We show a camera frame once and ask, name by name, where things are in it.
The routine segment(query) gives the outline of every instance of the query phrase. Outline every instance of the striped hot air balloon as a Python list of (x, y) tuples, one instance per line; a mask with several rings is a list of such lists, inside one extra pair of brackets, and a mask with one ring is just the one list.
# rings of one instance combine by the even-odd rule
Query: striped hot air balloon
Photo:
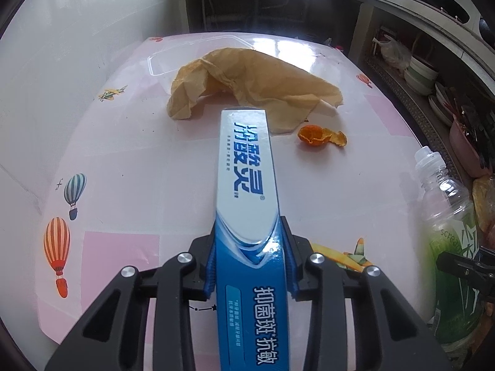
[(76, 202), (81, 197), (84, 187), (86, 187), (86, 176), (82, 173), (73, 176), (65, 186), (63, 195), (70, 205), (69, 218), (71, 220), (77, 217)]
[(67, 281), (62, 277), (70, 246), (70, 231), (62, 218), (53, 218), (46, 226), (43, 239), (46, 260), (56, 274), (56, 285), (60, 297), (67, 297)]

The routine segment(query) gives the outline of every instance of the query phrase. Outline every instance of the green bottle label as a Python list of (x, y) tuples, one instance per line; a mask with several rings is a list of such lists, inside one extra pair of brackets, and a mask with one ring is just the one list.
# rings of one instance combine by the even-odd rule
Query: green bottle label
[[(443, 251), (473, 259), (478, 251), (476, 222), (471, 209), (462, 220), (451, 219), (441, 230), (430, 230), (430, 248), (434, 261)], [(436, 308), (433, 332), (441, 344), (457, 342), (478, 325), (482, 307), (478, 290), (465, 280), (440, 272), (436, 274)]]

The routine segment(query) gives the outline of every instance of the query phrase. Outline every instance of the brown paper bag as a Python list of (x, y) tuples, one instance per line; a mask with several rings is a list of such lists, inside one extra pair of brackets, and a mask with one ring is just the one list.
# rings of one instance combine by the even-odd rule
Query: brown paper bag
[(342, 104), (340, 90), (292, 64), (252, 49), (214, 50), (179, 69), (172, 82), (167, 113), (191, 116), (200, 96), (231, 90), (242, 106), (266, 110), (272, 133), (293, 131), (323, 100)]

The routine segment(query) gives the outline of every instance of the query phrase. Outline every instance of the bottle cap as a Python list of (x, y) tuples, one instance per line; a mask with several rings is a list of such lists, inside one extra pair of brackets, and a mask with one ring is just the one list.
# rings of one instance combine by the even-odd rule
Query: bottle cap
[(440, 153), (432, 152), (427, 146), (423, 146), (418, 150), (414, 158), (416, 159), (416, 171), (422, 182), (446, 168), (444, 159), (442, 159)]

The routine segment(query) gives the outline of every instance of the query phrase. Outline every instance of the pink bowl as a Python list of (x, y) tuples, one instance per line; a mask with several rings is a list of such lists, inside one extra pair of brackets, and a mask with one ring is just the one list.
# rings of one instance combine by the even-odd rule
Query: pink bowl
[(479, 178), (482, 176), (491, 176), (493, 171), (492, 168), (481, 168), (480, 157), (478, 153), (473, 148), (473, 145), (468, 141), (462, 127), (457, 120), (454, 118), (452, 127), (450, 127), (449, 135), (450, 143), (455, 155), (461, 162), (462, 167), (472, 178)]

